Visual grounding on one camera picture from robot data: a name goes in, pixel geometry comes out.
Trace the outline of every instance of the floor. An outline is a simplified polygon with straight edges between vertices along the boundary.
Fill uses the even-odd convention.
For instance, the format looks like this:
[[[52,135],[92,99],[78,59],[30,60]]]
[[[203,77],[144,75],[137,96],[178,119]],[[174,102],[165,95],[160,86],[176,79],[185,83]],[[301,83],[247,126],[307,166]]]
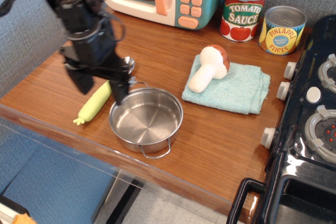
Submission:
[[[131,180],[119,175],[94,224],[105,224]],[[145,183],[122,224],[223,224],[227,217],[156,185]]]

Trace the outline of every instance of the gray fabric wall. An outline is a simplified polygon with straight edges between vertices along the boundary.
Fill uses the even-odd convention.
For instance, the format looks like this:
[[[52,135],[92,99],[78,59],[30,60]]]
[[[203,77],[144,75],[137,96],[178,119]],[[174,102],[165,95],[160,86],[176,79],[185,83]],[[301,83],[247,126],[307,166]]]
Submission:
[[[16,0],[0,17],[0,98],[65,42],[61,22],[45,0]]]
[[[307,26],[336,13],[336,0],[266,0],[264,11],[275,5],[303,9]],[[12,11],[0,18],[0,97],[64,42],[61,24],[45,0],[17,0]]]

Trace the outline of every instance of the microwave keypad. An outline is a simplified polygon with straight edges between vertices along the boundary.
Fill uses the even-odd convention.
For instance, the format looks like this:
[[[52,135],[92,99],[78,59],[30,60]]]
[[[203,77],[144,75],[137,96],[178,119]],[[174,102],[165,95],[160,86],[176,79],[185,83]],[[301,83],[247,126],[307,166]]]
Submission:
[[[180,5],[180,13],[183,15],[191,15],[191,17],[188,16],[181,16],[179,18],[179,25],[195,29],[198,26],[198,20],[196,18],[200,18],[202,15],[202,8],[201,5],[203,3],[203,0],[180,0],[182,5]]]

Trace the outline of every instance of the metal spoon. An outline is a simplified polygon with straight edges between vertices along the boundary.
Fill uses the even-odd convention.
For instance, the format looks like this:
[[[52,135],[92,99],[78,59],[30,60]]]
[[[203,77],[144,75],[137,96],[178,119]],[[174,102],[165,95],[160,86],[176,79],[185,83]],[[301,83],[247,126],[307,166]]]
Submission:
[[[131,73],[135,67],[135,61],[133,60],[132,57],[130,56],[126,56],[124,58],[122,58],[123,61],[125,61],[125,63],[129,66],[130,70],[128,70],[128,73]]]

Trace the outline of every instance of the red tomato illustration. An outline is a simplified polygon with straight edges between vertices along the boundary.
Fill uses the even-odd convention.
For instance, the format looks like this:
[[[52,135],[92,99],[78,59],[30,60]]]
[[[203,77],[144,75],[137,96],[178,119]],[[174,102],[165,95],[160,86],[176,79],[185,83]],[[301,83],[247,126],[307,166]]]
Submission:
[[[231,29],[231,37],[232,39],[236,41],[243,41],[248,38],[251,34],[250,28],[244,28],[244,27],[235,27]]]
[[[221,23],[221,25],[220,25],[221,27],[221,33],[222,33],[222,35],[228,35],[229,33],[230,33],[230,26],[225,22],[225,20],[224,19],[222,19],[222,23]]]
[[[251,37],[254,37],[257,33],[257,28],[258,26],[255,26],[253,29],[252,29],[252,32],[251,32]]]

